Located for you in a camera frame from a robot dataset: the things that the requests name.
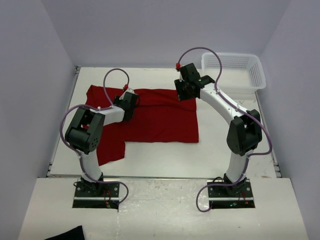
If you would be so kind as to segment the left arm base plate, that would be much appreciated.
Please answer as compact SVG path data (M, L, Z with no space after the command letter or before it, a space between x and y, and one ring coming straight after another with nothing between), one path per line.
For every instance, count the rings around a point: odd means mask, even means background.
M88 182L82 177L73 183L75 187L74 209L119 209L119 183L100 184Z

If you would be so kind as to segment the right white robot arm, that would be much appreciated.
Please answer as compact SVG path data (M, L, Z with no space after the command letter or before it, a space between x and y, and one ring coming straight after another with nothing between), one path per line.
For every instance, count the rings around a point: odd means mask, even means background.
M227 122L229 129L226 137L231 151L230 162L223 182L227 196L233 197L241 191L246 180L248 162L246 157L253 152L262 141L262 129L259 126L261 116L257 110L247 110L239 106L216 85L210 76L200 76L193 63L181 66L176 64L180 73L174 81L179 101L198 98L214 108Z

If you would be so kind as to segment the red t-shirt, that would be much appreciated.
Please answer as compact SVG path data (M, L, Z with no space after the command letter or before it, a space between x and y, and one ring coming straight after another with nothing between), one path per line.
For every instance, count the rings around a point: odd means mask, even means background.
M135 89L140 99L133 118L105 125L96 154L99 165L125 157L126 143L199 142L195 99L178 100L175 90Z

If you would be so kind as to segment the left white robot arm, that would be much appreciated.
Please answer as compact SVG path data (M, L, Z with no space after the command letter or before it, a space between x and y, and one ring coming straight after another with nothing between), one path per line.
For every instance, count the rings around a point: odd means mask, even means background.
M129 88L116 96L113 104L105 108L94 108L79 104L69 109L59 127L63 143L74 151L79 159L82 179L87 183L86 190L97 197L103 193L105 182L97 161L90 159L97 152L103 128L114 123L129 121L140 102L140 97Z

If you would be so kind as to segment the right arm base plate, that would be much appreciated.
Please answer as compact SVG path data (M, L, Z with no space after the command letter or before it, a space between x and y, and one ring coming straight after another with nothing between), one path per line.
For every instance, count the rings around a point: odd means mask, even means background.
M214 209L255 208L251 182L245 179L236 186L210 186L207 189L209 206Z

